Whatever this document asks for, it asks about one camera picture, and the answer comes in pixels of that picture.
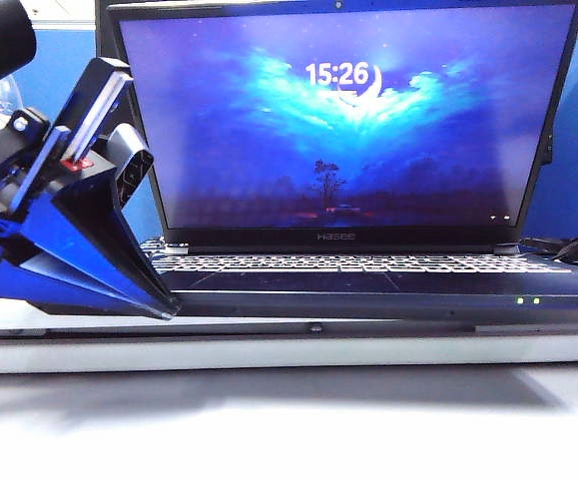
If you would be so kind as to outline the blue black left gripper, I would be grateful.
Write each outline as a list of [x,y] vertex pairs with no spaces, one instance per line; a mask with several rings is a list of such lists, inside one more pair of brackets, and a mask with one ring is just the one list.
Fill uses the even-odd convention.
[[[86,155],[131,82],[126,63],[95,58],[54,123],[31,108],[0,118],[0,235],[23,221],[48,184],[92,166]],[[0,298],[51,313],[170,319],[179,311],[123,216],[114,170],[76,180],[52,205],[65,220],[32,226],[43,245],[21,235],[0,237]]]

